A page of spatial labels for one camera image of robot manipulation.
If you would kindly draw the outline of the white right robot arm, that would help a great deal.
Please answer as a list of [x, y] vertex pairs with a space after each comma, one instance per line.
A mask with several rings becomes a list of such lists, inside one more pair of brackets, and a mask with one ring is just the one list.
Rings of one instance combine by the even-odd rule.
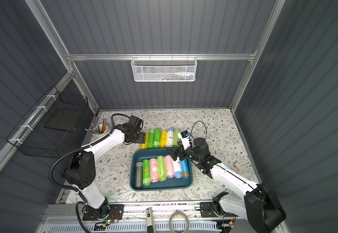
[[211, 155], [204, 138], [193, 142], [189, 138], [181, 140], [179, 147], [168, 148], [173, 160], [190, 159], [209, 178], [223, 183], [238, 195], [236, 201], [227, 192], [213, 198], [213, 211], [217, 215], [235, 214], [250, 223], [257, 233], [270, 233], [283, 222], [287, 215], [274, 191], [266, 183], [248, 180], [228, 168], [221, 160]]

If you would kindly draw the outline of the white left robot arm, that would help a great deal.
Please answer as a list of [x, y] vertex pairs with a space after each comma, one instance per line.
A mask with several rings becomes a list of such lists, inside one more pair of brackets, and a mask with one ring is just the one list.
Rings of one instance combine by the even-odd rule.
[[[75, 191], [97, 219], [108, 217], [110, 210], [107, 198], [95, 183], [96, 162], [102, 155], [120, 144], [142, 143], [144, 121], [136, 116], [113, 114], [112, 128], [102, 137], [59, 158], [49, 170], [50, 182], [64, 189]], [[71, 162], [64, 169], [63, 177], [68, 185], [57, 182], [53, 172], [58, 164], [70, 157]]]

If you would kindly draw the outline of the bright green trash bag roll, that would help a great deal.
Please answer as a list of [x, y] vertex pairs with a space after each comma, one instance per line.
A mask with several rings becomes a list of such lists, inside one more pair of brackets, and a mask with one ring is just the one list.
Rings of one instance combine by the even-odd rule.
[[154, 146], [154, 129], [149, 130], [147, 148], [152, 149]]

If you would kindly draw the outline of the pink trash bag roll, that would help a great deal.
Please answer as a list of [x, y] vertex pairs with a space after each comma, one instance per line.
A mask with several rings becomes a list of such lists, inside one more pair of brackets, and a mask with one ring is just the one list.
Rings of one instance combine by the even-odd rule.
[[175, 176], [174, 161], [170, 155], [165, 156], [165, 161], [166, 161], [167, 178], [173, 178]]
[[150, 162], [150, 180], [152, 183], [158, 182], [157, 159], [152, 158], [149, 160], [149, 162]]

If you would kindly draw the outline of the grey trash bag roll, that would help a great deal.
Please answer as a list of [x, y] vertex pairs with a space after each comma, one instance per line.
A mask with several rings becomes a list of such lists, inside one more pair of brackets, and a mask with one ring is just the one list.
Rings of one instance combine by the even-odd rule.
[[143, 163], [136, 162], [135, 164], [135, 188], [141, 189], [143, 188]]

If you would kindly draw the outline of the pale green trash bag roll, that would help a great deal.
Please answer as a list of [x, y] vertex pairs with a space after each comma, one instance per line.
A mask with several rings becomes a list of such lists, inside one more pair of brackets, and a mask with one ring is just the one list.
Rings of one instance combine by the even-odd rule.
[[157, 157], [157, 172], [159, 181], [162, 182], [167, 179], [166, 160], [163, 155]]

